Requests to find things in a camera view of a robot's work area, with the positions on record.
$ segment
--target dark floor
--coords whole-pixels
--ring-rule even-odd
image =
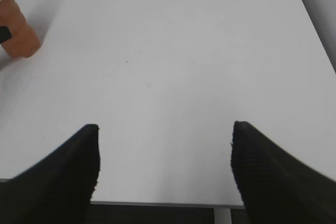
[[[90,205],[86,224],[213,224],[212,208]]]

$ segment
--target orange cup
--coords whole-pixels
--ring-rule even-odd
[[[12,58],[32,56],[40,42],[15,0],[0,0],[0,42]]]

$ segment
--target white table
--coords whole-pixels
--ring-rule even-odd
[[[235,120],[336,178],[336,77],[301,0],[17,0],[40,36],[0,70],[0,177],[86,123],[94,201],[241,206]]]

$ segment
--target black tag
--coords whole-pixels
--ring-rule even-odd
[[[0,26],[0,44],[12,38],[7,26]]]

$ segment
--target gray wall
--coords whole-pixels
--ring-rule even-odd
[[[302,0],[336,69],[336,0]]]

